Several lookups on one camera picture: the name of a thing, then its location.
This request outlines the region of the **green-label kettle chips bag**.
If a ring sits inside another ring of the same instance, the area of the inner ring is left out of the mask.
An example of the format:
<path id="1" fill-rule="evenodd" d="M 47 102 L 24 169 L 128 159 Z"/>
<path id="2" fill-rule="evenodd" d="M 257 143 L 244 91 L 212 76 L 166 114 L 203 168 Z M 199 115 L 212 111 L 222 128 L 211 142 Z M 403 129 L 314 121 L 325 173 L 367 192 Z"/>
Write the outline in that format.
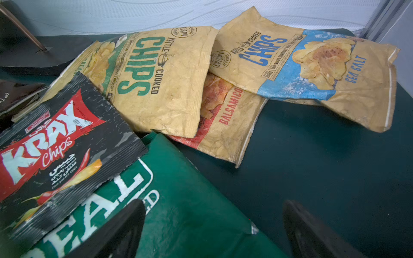
<path id="1" fill-rule="evenodd" d="M 213 27 L 201 26 L 96 41 L 63 70 L 40 101 L 54 97 L 81 73 L 135 131 L 193 138 L 217 35 Z"/>

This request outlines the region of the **red Balsamico chips bag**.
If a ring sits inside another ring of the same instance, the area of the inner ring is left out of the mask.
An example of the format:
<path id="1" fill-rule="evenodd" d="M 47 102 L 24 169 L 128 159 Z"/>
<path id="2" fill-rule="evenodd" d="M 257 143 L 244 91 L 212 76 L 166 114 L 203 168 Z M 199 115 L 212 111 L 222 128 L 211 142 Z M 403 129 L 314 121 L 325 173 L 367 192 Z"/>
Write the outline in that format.
<path id="1" fill-rule="evenodd" d="M 196 136 L 169 138 L 239 168 L 266 103 L 267 99 L 208 73 Z"/>

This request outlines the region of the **black Krax chips bag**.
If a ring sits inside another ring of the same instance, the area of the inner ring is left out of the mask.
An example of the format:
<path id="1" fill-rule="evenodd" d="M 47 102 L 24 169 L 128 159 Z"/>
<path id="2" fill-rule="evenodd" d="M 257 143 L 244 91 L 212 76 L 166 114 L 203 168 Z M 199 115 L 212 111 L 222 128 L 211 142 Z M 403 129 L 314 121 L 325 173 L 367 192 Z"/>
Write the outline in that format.
<path id="1" fill-rule="evenodd" d="M 81 73 L 1 134 L 1 248 L 24 252 L 147 152 Z"/>

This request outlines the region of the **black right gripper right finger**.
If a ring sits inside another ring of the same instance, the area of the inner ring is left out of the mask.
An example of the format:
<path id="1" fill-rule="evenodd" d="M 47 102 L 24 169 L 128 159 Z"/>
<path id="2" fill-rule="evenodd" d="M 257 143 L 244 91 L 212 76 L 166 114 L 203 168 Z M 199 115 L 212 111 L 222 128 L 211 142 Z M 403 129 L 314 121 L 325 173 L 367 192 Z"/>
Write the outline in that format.
<path id="1" fill-rule="evenodd" d="M 295 258 L 364 258 L 302 204 L 286 200 L 282 220 Z"/>

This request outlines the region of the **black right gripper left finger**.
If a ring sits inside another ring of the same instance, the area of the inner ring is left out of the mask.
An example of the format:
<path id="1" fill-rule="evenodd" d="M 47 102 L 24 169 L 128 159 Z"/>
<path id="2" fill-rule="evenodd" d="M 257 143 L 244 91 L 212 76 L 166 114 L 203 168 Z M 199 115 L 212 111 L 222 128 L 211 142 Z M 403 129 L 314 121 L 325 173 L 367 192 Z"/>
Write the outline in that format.
<path id="1" fill-rule="evenodd" d="M 68 258 L 134 258 L 142 236 L 146 210 L 143 201 L 133 200 Z"/>

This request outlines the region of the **green Real chips bag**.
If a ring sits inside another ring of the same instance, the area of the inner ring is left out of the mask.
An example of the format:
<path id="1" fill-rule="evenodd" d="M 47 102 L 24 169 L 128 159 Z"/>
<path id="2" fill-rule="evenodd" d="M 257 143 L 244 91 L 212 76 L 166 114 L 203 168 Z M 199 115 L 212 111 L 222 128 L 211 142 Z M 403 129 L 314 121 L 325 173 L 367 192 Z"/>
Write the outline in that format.
<path id="1" fill-rule="evenodd" d="M 148 153 L 97 189 L 26 254 L 62 258 L 141 200 L 146 211 L 139 258 L 282 258 L 283 251 L 162 134 L 143 138 Z"/>

